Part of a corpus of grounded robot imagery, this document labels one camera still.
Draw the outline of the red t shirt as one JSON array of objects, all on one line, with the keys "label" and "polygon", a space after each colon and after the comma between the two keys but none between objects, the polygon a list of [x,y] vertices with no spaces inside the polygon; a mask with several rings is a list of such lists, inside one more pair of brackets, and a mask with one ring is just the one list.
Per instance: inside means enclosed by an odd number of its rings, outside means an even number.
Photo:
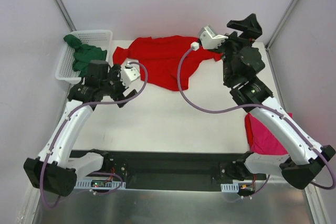
[{"label": "red t shirt", "polygon": [[[113,63],[122,64],[126,59],[137,60],[148,71],[148,83],[178,91],[177,68],[182,56],[196,42],[195,37],[170,36],[162,38],[140,37],[124,49],[117,47],[113,53]],[[198,69],[204,60],[220,60],[220,55],[203,48],[190,53],[181,67],[181,88],[188,89],[189,77]]]}]

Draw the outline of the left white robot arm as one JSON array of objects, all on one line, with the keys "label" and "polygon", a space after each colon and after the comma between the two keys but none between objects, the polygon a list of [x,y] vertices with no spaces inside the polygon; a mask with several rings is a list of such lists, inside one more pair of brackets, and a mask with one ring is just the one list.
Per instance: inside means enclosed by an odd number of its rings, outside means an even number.
[{"label": "left white robot arm", "polygon": [[96,172],[105,176],[112,171],[106,151],[89,150],[83,157],[70,160],[70,154],[86,120],[104,97],[122,108],[136,94],[124,92],[140,78],[136,67],[127,64],[110,66],[103,60],[92,60],[86,74],[73,85],[68,94],[66,108],[50,140],[36,158],[27,158],[24,171],[34,188],[62,197],[68,196],[76,182]]}]

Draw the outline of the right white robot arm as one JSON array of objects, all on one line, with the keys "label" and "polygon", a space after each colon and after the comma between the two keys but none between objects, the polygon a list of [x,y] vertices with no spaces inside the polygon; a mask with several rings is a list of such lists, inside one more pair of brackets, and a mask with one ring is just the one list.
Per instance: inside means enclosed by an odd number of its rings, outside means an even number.
[{"label": "right white robot arm", "polygon": [[253,42],[262,35],[255,14],[243,20],[231,20],[234,30],[222,42],[223,84],[237,105],[261,122],[286,149],[286,155],[261,155],[247,152],[225,168],[226,175],[237,180],[253,174],[283,177],[296,189],[305,189],[335,155],[330,145],[312,139],[281,107],[273,92],[257,77],[265,63]]}]

